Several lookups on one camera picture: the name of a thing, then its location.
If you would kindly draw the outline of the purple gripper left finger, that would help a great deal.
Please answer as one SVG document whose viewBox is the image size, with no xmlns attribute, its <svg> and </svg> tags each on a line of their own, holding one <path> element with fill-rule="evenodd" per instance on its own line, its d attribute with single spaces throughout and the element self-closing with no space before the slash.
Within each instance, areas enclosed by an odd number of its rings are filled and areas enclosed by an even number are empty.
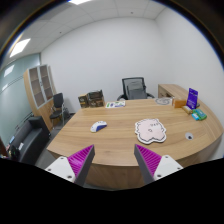
<svg viewBox="0 0 224 224">
<path fill-rule="evenodd" d="M 46 168 L 46 171 L 83 186 L 94 156 L 94 146 L 90 145 L 69 157 L 60 156 Z"/>
</svg>

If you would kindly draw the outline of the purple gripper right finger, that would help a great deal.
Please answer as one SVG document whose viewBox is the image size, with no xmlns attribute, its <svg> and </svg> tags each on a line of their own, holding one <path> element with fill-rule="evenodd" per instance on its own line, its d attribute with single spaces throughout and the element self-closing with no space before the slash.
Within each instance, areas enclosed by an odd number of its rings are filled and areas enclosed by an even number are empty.
<svg viewBox="0 0 224 224">
<path fill-rule="evenodd" d="M 150 184 L 182 169 L 182 166 L 169 155 L 159 154 L 138 144 L 134 147 L 144 184 Z"/>
</svg>

